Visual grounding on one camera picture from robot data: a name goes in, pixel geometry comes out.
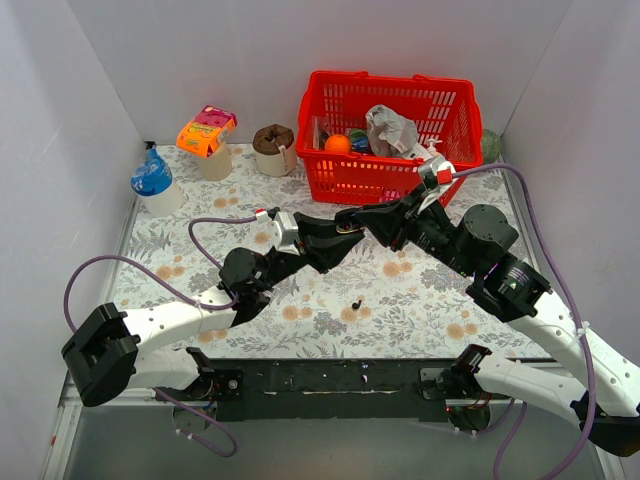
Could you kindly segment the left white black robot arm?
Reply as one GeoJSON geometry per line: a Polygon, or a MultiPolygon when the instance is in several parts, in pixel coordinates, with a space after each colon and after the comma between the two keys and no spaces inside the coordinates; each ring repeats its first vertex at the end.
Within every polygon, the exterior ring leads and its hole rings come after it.
{"type": "Polygon", "coordinates": [[[219,267],[217,285],[189,297],[146,309],[96,307],[61,354],[86,407],[103,405],[134,388],[168,388],[193,400],[219,386],[207,357],[195,348],[169,345],[256,318],[270,303],[269,292],[305,267],[324,274],[339,265],[364,237],[349,220],[323,220],[278,209],[259,209],[251,221],[271,229],[274,245],[265,254],[237,247],[219,267]]]}

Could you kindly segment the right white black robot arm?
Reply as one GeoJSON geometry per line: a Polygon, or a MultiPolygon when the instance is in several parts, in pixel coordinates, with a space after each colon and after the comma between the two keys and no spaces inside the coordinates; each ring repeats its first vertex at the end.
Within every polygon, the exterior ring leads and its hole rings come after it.
{"type": "Polygon", "coordinates": [[[459,275],[481,310],[533,340],[567,371],[550,374],[499,357],[472,344],[447,369],[427,381],[445,398],[481,392],[524,400],[565,419],[588,440],[620,457],[639,450],[639,368],[584,325],[548,280],[510,253],[517,231],[496,207],[470,207],[458,224],[443,208],[401,200],[343,210],[343,230],[365,228],[397,251],[412,243],[459,275]]]}

